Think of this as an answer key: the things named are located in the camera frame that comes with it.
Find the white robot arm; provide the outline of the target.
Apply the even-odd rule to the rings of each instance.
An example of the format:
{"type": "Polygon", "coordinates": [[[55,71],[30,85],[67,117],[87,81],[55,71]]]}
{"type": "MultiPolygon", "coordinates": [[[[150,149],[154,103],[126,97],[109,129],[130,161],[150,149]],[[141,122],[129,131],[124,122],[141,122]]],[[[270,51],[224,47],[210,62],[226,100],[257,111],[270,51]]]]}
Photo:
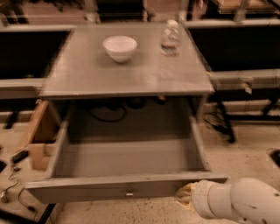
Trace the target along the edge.
{"type": "Polygon", "coordinates": [[[208,220],[280,224],[280,192],[255,178],[239,178],[232,184],[201,180],[179,188],[175,199],[208,220]]]}

